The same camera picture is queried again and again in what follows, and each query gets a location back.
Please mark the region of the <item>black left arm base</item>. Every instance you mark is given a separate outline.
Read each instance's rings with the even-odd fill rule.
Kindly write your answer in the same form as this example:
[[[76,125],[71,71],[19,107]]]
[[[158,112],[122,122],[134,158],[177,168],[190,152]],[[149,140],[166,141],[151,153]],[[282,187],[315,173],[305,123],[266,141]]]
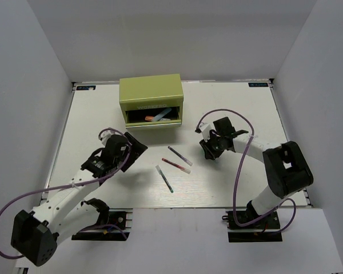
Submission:
[[[111,209],[106,224],[79,231],[72,241],[126,241],[131,233],[132,209]]]

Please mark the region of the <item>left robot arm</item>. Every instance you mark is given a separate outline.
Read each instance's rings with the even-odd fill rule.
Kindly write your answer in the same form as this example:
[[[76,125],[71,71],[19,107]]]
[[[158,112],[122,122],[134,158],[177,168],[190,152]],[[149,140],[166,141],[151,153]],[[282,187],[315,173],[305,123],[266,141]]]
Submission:
[[[130,133],[103,130],[102,147],[91,153],[72,177],[43,204],[14,218],[11,246],[35,266],[47,263],[60,243],[86,227],[104,228],[109,206],[100,199],[86,199],[116,172],[125,172],[146,150]]]

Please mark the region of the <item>green metal drawer chest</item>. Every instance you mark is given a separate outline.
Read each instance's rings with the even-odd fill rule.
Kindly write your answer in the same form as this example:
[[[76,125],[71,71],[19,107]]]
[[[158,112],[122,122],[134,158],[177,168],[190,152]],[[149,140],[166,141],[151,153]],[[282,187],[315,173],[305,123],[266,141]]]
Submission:
[[[182,124],[184,91],[180,74],[141,76],[119,80],[119,105],[129,130],[171,128]],[[161,120],[147,122],[162,110],[171,111]]]

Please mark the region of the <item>blue highlighter marker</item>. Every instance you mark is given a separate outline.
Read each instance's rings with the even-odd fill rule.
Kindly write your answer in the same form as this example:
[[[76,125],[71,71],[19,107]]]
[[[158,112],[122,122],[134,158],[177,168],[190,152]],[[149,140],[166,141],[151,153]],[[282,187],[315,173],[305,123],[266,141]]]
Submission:
[[[159,114],[153,117],[152,121],[156,122],[161,120],[165,115],[167,115],[172,109],[171,108],[166,108],[162,110]]]

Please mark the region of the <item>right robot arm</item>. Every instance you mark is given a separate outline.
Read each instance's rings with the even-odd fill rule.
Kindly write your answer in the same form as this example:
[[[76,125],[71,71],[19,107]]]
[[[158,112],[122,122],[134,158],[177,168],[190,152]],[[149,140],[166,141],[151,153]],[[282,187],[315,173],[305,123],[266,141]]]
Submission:
[[[314,182],[305,157],[294,141],[272,143],[255,137],[246,130],[236,130],[228,117],[209,123],[200,122],[196,132],[202,135],[200,146],[207,160],[216,160],[223,152],[241,154],[235,183],[246,156],[264,164],[268,185],[246,205],[247,222],[255,228],[266,223],[269,212],[280,206],[296,192]]]

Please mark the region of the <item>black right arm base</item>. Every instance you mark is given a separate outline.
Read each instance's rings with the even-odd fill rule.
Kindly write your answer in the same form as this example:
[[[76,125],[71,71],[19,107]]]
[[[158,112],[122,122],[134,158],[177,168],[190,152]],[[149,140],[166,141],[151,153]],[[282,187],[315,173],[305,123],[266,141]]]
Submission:
[[[282,242],[281,224],[278,213],[273,212],[258,223],[246,227],[238,226],[233,219],[233,211],[226,211],[222,221],[227,224],[230,243],[274,243]]]

